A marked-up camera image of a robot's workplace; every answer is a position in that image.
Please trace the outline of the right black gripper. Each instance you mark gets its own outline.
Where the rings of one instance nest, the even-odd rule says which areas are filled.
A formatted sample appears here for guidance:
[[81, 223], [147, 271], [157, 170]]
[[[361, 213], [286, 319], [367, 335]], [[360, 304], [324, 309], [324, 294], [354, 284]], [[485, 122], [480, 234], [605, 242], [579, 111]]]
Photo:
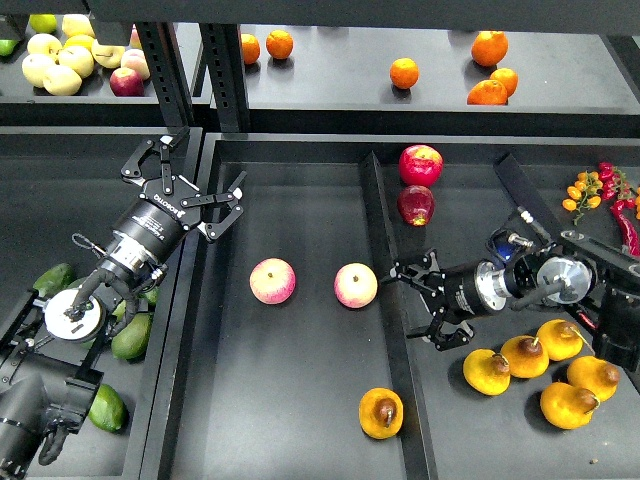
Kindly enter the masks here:
[[[487, 260], [441, 270], [437, 250], [428, 249], [422, 254], [393, 260], [389, 273], [379, 284], [402, 282], [428, 298], [444, 295], [444, 307], [428, 312], [429, 323], [405, 334], [408, 339], [420, 338], [442, 352], [468, 345], [474, 338], [474, 329], [466, 320], [492, 314], [493, 297], [481, 290], [482, 281], [492, 271], [493, 264]], [[460, 324], [445, 332], [446, 323]]]

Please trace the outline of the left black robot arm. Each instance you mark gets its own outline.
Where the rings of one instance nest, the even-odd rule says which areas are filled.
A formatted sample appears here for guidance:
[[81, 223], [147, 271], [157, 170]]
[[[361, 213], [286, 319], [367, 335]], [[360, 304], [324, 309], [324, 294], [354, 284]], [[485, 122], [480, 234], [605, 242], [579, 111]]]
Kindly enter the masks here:
[[120, 171], [141, 191], [101, 247], [80, 234], [77, 245], [98, 258], [77, 287], [53, 295], [28, 290], [1, 336], [1, 476], [22, 479], [32, 462], [53, 463], [77, 433], [103, 375], [94, 365], [103, 345], [129, 326], [141, 294], [158, 286], [166, 262], [187, 234], [214, 242], [242, 215], [240, 173], [207, 194], [173, 172], [182, 133], [144, 139]]

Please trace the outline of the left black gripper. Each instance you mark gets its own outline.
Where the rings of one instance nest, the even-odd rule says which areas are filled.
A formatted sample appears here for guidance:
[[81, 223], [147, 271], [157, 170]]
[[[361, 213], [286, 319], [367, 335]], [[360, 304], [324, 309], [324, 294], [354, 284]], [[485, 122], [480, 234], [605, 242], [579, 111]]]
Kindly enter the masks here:
[[[166, 261], [189, 231], [198, 230], [209, 243], [219, 240], [244, 213], [246, 171], [226, 190], [211, 194], [202, 194], [182, 175], [173, 179], [171, 153], [188, 133], [182, 127], [142, 140], [120, 170], [125, 183], [143, 189], [115, 223], [114, 239], [137, 243], [153, 263]], [[142, 166], [149, 158], [159, 160], [159, 178], [144, 175]]]

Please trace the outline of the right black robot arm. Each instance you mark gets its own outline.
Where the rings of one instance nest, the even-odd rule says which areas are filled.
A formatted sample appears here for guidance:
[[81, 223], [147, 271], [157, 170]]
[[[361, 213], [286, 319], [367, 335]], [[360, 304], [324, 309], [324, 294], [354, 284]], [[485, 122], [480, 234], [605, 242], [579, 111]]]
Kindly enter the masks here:
[[408, 337], [423, 337], [443, 351], [470, 342], [471, 319], [505, 308], [561, 308], [591, 335], [597, 358], [638, 372], [638, 261], [575, 230], [552, 235], [529, 211], [517, 213], [537, 241], [503, 228], [489, 240], [492, 259], [443, 269], [430, 249], [393, 262], [381, 281], [415, 289], [427, 311], [425, 324]]

